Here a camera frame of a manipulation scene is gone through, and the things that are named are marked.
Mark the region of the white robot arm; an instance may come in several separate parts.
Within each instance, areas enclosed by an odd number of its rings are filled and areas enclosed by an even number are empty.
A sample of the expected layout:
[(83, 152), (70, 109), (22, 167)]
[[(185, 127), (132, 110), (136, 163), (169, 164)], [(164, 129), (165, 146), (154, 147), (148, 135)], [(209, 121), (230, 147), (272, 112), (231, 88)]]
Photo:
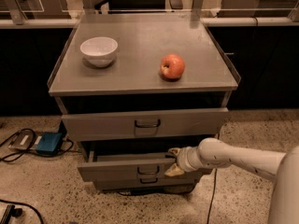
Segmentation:
[(276, 152), (233, 147), (216, 138), (206, 138), (197, 147), (173, 147), (175, 162), (167, 176), (199, 169), (237, 166), (273, 182), (268, 224), (299, 224), (299, 147)]

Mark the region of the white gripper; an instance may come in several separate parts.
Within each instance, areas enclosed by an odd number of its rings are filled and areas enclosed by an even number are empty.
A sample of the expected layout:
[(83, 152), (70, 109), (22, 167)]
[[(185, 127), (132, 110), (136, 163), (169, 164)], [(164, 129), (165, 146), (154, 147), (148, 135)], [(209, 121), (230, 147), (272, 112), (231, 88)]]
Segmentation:
[(196, 147), (172, 147), (169, 153), (177, 157), (177, 163), (172, 164), (164, 174), (170, 177), (184, 175), (185, 172), (193, 172), (202, 167)]

